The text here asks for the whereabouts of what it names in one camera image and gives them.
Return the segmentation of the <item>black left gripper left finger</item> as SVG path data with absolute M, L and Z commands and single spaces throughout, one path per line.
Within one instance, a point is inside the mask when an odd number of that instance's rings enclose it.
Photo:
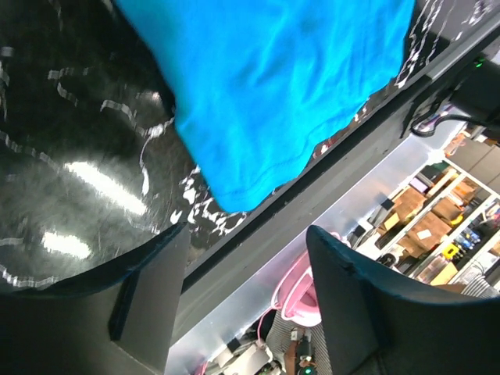
M 189 245 L 178 223 L 47 288 L 2 294 L 2 373 L 164 373 Z

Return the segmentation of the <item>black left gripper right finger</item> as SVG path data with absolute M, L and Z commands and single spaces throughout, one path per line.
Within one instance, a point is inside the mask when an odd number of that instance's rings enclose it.
M 423 284 L 306 233 L 335 374 L 497 374 L 499 300 Z

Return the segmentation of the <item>bright blue t shirt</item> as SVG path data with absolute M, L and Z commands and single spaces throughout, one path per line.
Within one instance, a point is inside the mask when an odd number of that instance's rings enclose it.
M 397 76 L 412 1 L 119 1 L 226 212 L 295 179 Z

